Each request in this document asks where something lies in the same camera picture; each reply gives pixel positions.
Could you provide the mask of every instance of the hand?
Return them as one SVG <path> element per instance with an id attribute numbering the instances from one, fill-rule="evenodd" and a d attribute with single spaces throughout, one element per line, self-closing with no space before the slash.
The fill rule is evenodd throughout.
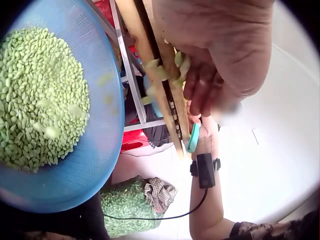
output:
<path id="1" fill-rule="evenodd" d="M 187 101 L 187 114 L 189 120 L 189 130 L 192 132 L 193 124 L 201 124 L 200 117 L 190 114 L 191 101 Z M 218 157 L 218 125 L 212 117 L 201 117 L 202 124 L 199 132 L 199 139 L 196 150 L 192 153 L 192 159 L 198 154 L 211 153 L 212 159 Z"/>
<path id="2" fill-rule="evenodd" d="M 193 115 L 228 110 L 260 89 L 269 68 L 272 6 L 273 0 L 152 0 L 163 37 L 191 58 L 184 96 Z"/>

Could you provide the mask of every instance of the blue container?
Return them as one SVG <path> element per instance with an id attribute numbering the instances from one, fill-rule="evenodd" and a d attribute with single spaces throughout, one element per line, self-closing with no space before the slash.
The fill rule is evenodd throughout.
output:
<path id="1" fill-rule="evenodd" d="M 0 198 L 21 210 L 60 212 L 78 206 L 97 193 L 119 156 L 124 130 L 124 99 L 114 53 L 95 13 L 84 0 L 37 0 L 10 29 L 48 28 L 64 39 L 88 80 L 90 120 L 74 152 L 59 164 L 40 167 L 37 174 L 0 164 Z M 112 80 L 97 82 L 107 73 Z M 112 104 L 104 97 L 112 96 Z"/>

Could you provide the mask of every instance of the pile of soybean pods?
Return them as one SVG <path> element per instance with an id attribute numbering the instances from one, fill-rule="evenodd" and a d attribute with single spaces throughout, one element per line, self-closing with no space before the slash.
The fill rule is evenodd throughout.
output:
<path id="1" fill-rule="evenodd" d="M 36 27 L 7 34 L 0 43 L 0 162 L 36 173 L 64 159 L 85 132 L 88 96 L 82 65 L 63 39 Z"/>

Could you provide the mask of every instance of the checkered cloth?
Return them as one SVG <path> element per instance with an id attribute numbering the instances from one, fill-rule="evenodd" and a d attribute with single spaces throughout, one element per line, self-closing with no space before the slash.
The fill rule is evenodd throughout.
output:
<path id="1" fill-rule="evenodd" d="M 159 178 L 149 178 L 147 182 L 144 187 L 146 202 L 152 205 L 157 213 L 164 213 L 173 203 L 178 190 L 173 186 L 165 185 Z"/>

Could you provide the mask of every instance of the wristwatch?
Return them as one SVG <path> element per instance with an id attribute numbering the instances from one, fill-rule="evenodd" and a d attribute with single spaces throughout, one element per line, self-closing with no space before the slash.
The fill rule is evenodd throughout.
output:
<path id="1" fill-rule="evenodd" d="M 190 165 L 190 173 L 199 178 L 200 188 L 211 188 L 215 186 L 215 174 L 220 167 L 219 158 L 213 161 L 210 153 L 199 154 Z"/>

